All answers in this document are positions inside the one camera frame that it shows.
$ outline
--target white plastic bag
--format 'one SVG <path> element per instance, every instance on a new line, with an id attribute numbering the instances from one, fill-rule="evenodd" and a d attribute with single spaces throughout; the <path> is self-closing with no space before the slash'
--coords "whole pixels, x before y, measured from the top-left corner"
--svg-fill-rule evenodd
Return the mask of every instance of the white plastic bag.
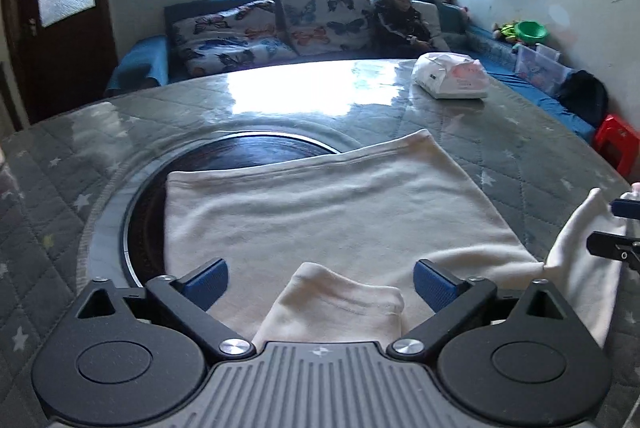
<path id="1" fill-rule="evenodd" d="M 421 55 L 412 79 L 436 99 L 484 99 L 491 84 L 480 61 L 453 52 Z"/>

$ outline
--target black bag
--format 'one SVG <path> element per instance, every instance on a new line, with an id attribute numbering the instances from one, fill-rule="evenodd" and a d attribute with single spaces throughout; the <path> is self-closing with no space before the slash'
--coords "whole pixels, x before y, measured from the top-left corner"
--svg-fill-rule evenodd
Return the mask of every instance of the black bag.
<path id="1" fill-rule="evenodd" d="M 586 70 L 579 70 L 567 77 L 554 97 L 569 112 L 575 113 L 596 129 L 607 116 L 607 89 Z"/>

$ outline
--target red stool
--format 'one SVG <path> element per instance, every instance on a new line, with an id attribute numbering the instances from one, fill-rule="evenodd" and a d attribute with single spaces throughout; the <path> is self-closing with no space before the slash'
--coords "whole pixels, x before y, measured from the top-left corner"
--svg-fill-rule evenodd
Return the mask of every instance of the red stool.
<path id="1" fill-rule="evenodd" d="M 593 139 L 593 149 L 623 177 L 631 173 L 640 152 L 640 135 L 617 115 L 607 115 Z"/>

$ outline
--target gray quilted tablecloth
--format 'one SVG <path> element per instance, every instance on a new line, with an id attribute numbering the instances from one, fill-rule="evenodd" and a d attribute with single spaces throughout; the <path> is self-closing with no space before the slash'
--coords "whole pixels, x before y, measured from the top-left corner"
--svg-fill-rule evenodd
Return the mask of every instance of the gray quilted tablecloth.
<path id="1" fill-rule="evenodd" d="M 509 88 L 496 82 L 484 102 L 437 101 L 411 84 L 412 66 L 316 62 L 191 80 L 79 109 L 3 141 L 0 427 L 45 422 L 31 362 L 84 282 L 95 218 L 134 167 L 172 145 L 268 128 L 356 147 L 427 128 L 539 259 L 591 188 L 611 199 L 628 189 L 586 143 Z M 639 297 L 640 278 L 623 270 L 601 426 L 620 428 L 638 397 Z"/>

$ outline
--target child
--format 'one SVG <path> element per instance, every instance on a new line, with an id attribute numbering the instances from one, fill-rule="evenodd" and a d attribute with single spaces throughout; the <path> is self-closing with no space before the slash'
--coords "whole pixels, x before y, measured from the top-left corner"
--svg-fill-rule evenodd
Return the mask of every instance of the child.
<path id="1" fill-rule="evenodd" d="M 378 0 L 374 9 L 375 40 L 384 58 L 418 58 L 433 52 L 431 33 L 411 0 Z"/>

